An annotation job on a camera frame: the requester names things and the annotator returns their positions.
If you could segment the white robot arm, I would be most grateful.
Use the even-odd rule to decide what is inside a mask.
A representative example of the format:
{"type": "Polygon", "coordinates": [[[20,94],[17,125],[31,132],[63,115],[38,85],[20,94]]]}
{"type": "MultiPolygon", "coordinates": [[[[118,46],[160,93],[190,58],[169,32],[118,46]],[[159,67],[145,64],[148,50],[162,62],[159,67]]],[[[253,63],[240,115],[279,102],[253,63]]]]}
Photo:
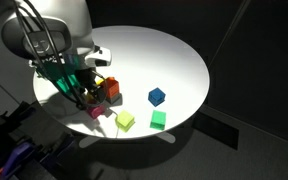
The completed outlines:
{"type": "Polygon", "coordinates": [[[70,101],[84,102],[85,93],[106,98],[96,68],[110,65],[112,55],[92,39],[86,0],[0,0],[0,37],[70,101]]]}

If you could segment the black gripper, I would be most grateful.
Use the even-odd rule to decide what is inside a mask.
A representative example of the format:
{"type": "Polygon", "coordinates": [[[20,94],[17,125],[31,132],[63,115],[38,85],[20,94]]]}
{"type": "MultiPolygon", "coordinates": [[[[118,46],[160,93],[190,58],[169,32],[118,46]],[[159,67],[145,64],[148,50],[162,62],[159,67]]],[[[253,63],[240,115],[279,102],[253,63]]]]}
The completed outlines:
{"type": "Polygon", "coordinates": [[[75,70],[74,75],[79,83],[79,94],[84,95],[85,92],[88,92],[93,98],[97,99],[97,84],[95,82],[96,75],[93,71],[94,68],[75,70]]]}

